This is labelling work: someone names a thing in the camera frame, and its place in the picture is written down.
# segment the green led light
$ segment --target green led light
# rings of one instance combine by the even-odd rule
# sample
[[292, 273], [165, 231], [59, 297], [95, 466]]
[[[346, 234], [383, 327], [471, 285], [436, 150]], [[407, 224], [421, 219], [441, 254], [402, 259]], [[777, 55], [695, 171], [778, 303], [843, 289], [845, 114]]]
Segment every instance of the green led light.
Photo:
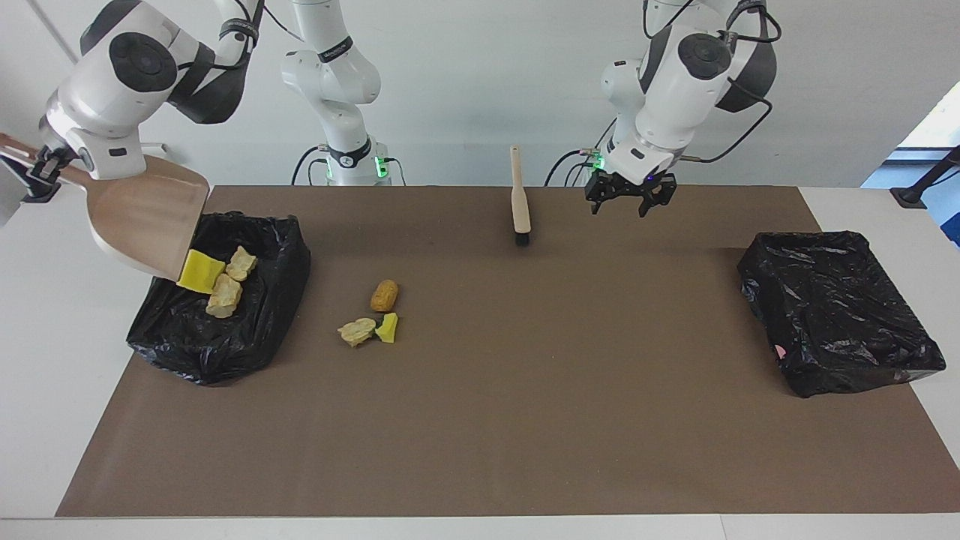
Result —
[[381, 158], [373, 158], [376, 161], [376, 174], [380, 178], [387, 178], [390, 175], [390, 168], [387, 166], [387, 163], [383, 162]]

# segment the brown paper mat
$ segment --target brown paper mat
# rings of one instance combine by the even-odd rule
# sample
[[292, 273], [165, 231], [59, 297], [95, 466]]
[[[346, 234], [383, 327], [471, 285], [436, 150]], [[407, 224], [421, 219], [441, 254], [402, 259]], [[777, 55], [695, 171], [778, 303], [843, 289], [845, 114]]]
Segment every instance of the brown paper mat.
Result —
[[[755, 233], [817, 231], [795, 188], [682, 186], [590, 216], [530, 189], [218, 187], [313, 251], [267, 370], [201, 388], [135, 357], [59, 516], [960, 511], [909, 386], [802, 400], [740, 296]], [[398, 341], [335, 335], [402, 287]]]

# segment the yellow sponge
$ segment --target yellow sponge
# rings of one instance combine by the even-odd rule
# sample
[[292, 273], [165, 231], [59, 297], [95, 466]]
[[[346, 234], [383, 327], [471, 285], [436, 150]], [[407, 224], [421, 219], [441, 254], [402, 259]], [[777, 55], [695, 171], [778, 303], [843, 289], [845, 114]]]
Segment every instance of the yellow sponge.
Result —
[[396, 313], [387, 313], [383, 317], [383, 324], [380, 325], [380, 328], [376, 329], [376, 335], [380, 338], [380, 341], [384, 343], [393, 343], [396, 339], [396, 323], [399, 322], [399, 317], [396, 316]]
[[213, 294], [213, 284], [217, 276], [224, 273], [227, 264], [216, 258], [206, 256], [197, 250], [186, 254], [186, 262], [180, 272], [177, 285], [203, 294]]

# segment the brush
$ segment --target brush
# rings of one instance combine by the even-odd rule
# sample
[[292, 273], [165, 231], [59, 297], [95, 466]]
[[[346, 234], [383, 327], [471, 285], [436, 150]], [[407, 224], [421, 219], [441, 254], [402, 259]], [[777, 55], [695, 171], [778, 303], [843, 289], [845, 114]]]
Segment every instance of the brush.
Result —
[[530, 206], [527, 193], [523, 190], [523, 172], [520, 170], [520, 147], [510, 147], [510, 162], [514, 172], [514, 189], [511, 192], [511, 204], [514, 209], [514, 241], [517, 246], [530, 245]]

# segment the white wall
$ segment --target white wall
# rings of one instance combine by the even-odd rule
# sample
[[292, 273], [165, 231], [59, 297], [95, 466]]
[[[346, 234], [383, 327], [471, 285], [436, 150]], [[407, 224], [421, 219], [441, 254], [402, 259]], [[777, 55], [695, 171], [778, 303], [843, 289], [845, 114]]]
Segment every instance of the white wall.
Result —
[[[23, 6], [4, 0], [0, 129], [31, 138], [68, 64]], [[104, 0], [40, 0], [71, 44]], [[212, 43], [212, 2], [153, 0]], [[293, 21], [288, 6], [269, 3]], [[565, 150], [589, 146], [612, 117], [599, 89], [608, 61], [646, 47], [640, 0], [345, 0], [348, 26], [383, 75], [365, 107], [371, 132], [404, 162], [412, 184], [505, 184], [507, 147], [524, 148], [532, 184]], [[678, 166], [682, 183], [860, 185], [960, 80], [955, 0], [770, 0], [784, 38], [775, 111], [754, 137], [714, 165]], [[298, 44], [269, 20], [239, 111], [196, 126], [164, 107], [143, 126], [212, 182], [280, 184], [302, 149], [323, 140], [309, 107], [280, 81], [278, 60]], [[716, 111], [691, 153], [725, 148], [759, 114]]]

